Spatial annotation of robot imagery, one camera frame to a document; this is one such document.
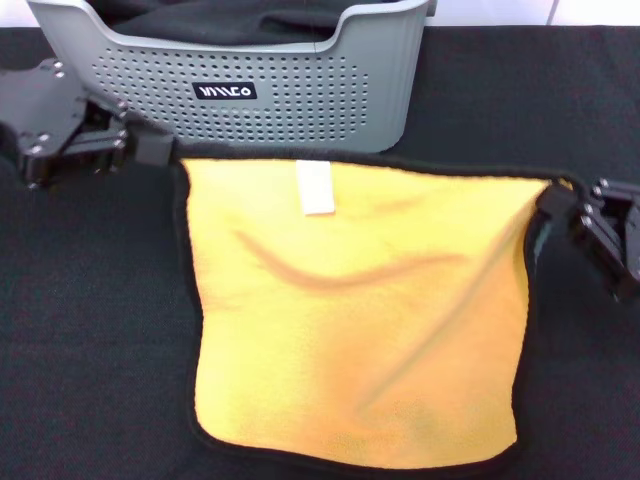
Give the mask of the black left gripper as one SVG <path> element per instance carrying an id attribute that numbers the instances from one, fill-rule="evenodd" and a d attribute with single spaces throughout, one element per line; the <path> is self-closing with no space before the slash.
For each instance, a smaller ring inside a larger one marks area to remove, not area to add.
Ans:
<path id="1" fill-rule="evenodd" d="M 1 155 L 30 189 L 73 174 L 110 173 L 127 162 L 166 166 L 174 143 L 173 133 L 124 101 L 88 97 L 57 59 L 1 72 Z"/>

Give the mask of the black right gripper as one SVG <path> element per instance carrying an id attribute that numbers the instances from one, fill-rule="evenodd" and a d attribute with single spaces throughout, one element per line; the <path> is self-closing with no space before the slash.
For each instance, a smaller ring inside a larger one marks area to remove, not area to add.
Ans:
<path id="1" fill-rule="evenodd" d="M 599 181 L 593 187 L 551 182 L 537 208 L 565 227 L 619 302 L 639 297 L 639 187 Z"/>

